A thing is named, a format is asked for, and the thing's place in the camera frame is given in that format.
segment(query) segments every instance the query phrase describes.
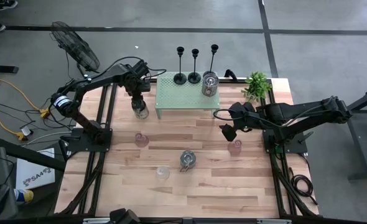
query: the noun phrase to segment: green plant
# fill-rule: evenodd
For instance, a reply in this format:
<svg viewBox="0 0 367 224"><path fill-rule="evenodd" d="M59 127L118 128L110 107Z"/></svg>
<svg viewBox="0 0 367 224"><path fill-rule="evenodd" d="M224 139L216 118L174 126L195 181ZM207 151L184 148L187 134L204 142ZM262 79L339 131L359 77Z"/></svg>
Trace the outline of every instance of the green plant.
<svg viewBox="0 0 367 224"><path fill-rule="evenodd" d="M251 78L247 77L248 88L241 90L243 96L248 100L265 99L265 92L271 90L271 85L266 82L266 76L263 72L251 72Z"/></svg>

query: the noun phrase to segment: black fan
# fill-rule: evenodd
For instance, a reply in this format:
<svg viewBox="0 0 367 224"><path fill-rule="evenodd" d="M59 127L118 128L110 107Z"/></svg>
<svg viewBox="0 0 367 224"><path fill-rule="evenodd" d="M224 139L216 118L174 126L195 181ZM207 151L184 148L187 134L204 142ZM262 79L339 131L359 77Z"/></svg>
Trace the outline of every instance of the black fan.
<svg viewBox="0 0 367 224"><path fill-rule="evenodd" d="M90 46L76 32L64 22L53 22L52 35L61 49L64 49L76 62L81 74L84 75L80 65L89 72L96 72L100 66L99 60L90 49Z"/></svg>

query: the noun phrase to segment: wooden table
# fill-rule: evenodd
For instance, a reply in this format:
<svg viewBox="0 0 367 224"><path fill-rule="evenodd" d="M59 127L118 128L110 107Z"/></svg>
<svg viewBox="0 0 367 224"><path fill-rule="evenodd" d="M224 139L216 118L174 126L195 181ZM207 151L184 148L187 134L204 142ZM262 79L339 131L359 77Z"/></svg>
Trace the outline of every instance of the wooden table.
<svg viewBox="0 0 367 224"><path fill-rule="evenodd" d="M287 79L274 78L272 84L277 103L293 104ZM221 84L221 108L244 102L240 93L244 86ZM84 97L81 112L90 119L96 118L100 95L101 89L97 89ZM144 93L144 99L150 115L139 120L132 112L131 98L118 89L112 146L103 168L96 216L107 217L112 210L130 208L139 217L278 217L270 160L260 130L238 131L236 139L243 142L242 152L231 157L218 127L226 121L211 119L209 111L200 110L164 111L158 120L156 84L150 93ZM136 133L145 134L149 145L137 147ZM184 150L195 152L197 163L194 169L180 173L179 157ZM80 152L67 162L55 212L63 210L81 188L87 160L88 153ZM288 154L287 161L295 174L310 177L303 158ZM170 167L168 180L156 179L159 166ZM289 211L286 191L282 193ZM309 198L301 199L318 213Z"/></svg>

